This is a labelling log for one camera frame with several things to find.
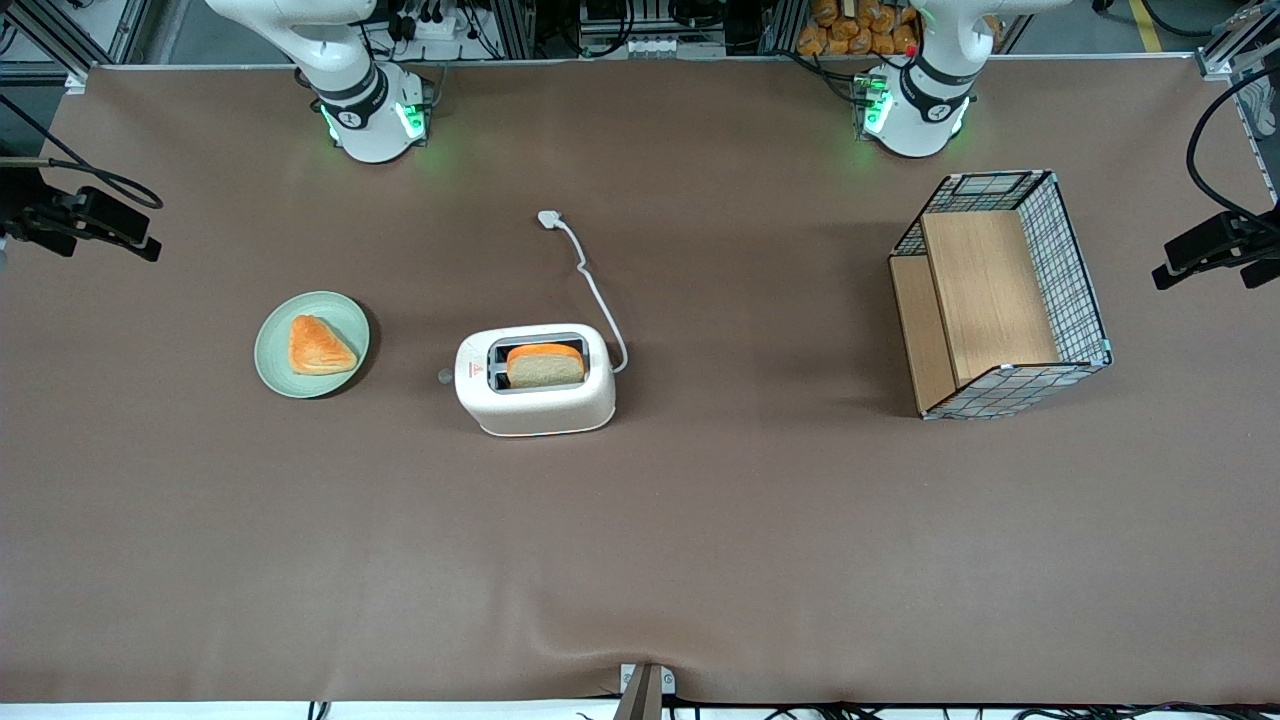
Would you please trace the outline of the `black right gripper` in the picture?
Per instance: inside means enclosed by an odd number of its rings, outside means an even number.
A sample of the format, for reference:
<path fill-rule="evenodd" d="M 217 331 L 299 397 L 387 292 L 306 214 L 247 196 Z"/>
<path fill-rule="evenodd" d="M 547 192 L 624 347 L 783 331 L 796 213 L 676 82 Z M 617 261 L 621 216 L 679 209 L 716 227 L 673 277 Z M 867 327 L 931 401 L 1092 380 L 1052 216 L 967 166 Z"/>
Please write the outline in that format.
<path fill-rule="evenodd" d="M 3 240 L 38 245 L 63 258 L 73 258 L 81 241 L 97 241 L 156 263 L 163 243 L 148 236 L 150 218 L 95 187 L 76 192 L 77 225 L 90 234 L 67 231 L 64 193 L 44 181 L 40 172 L 1 173 Z"/>

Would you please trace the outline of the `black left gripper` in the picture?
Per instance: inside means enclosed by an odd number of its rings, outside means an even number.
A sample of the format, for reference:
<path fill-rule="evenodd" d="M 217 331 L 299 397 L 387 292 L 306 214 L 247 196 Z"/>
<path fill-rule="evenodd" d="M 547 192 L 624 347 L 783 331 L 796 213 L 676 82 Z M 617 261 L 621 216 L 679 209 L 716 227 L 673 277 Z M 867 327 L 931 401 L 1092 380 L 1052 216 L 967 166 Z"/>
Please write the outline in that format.
<path fill-rule="evenodd" d="M 1279 278 L 1279 205 L 1261 217 L 1267 229 L 1252 234 L 1252 222 L 1221 211 L 1165 243 L 1165 263 L 1151 272 L 1157 290 L 1201 273 L 1240 264 L 1244 287 L 1256 290 Z"/>

